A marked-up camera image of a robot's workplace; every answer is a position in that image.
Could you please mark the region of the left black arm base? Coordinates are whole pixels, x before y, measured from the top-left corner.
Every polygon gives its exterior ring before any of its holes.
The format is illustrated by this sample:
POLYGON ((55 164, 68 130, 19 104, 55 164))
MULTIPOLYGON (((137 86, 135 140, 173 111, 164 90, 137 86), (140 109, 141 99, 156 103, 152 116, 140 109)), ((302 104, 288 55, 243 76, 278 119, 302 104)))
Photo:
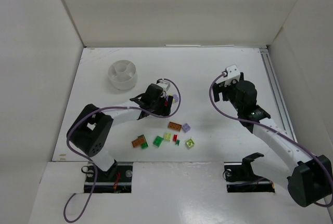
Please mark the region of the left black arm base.
MULTIPOLYGON (((90 193, 94 182, 94 168, 92 165, 81 167, 85 175, 84 193, 90 193)), ((107 176, 98 169, 98 176, 94 193, 131 193, 132 192, 133 163, 119 163, 115 172, 107 176)))

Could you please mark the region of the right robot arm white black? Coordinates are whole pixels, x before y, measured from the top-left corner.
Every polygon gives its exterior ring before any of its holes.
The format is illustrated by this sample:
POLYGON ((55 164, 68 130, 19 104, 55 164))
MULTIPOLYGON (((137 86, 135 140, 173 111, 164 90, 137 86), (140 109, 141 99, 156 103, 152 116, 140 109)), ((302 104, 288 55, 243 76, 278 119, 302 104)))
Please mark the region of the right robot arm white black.
POLYGON ((329 158, 314 155, 284 134, 271 116, 257 104, 255 85, 246 81, 243 73, 231 79, 228 75, 228 72, 223 72, 219 75, 223 81, 214 80, 210 85, 209 97, 212 105, 220 100, 230 102, 237 111, 234 120, 239 121, 251 134, 266 143, 286 164, 288 174, 278 172, 277 176, 274 176, 272 171, 260 171, 259 175, 256 175, 252 162, 264 156, 256 152, 244 157, 239 169, 228 169, 225 172, 227 181, 254 183, 264 178, 286 188, 291 198, 301 207, 312 204, 331 207, 332 202, 319 203, 332 195, 332 166, 329 158))

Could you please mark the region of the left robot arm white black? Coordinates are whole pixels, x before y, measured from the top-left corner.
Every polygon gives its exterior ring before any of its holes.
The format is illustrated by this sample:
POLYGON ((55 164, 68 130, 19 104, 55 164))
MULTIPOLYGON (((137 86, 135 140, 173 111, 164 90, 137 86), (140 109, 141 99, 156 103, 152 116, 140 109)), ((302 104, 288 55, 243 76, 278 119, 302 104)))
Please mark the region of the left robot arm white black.
POLYGON ((117 161, 104 148, 110 129, 128 121, 138 121, 149 115, 167 117, 171 113, 172 99, 167 98, 170 82, 158 80, 146 91, 129 101, 113 107, 107 115, 103 109, 88 104, 81 111, 66 134, 67 144, 79 149, 76 154, 93 162, 97 172, 106 178, 114 176, 117 161))

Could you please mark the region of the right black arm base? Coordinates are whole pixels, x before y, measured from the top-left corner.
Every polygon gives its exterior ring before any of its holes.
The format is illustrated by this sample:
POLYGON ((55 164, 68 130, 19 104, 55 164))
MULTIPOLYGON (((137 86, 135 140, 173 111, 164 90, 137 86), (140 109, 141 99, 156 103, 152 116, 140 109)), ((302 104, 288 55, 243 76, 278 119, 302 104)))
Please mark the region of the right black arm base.
POLYGON ((251 163, 264 155, 253 153, 245 156, 241 162, 224 162, 223 178, 228 193, 275 193, 274 184, 255 175, 251 163))

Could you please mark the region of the purple and yellow lego stack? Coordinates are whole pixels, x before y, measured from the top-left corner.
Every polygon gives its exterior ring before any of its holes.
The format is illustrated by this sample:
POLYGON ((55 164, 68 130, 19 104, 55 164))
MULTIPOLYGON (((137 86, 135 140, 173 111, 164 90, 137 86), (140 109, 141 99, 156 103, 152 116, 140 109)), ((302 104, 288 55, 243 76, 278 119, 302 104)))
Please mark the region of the purple and yellow lego stack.
POLYGON ((179 100, 180 100, 180 98, 179 98, 179 96, 178 96, 177 94, 168 95, 168 97, 169 97, 169 98, 172 97, 172 103, 173 103, 173 104, 178 103, 179 100))

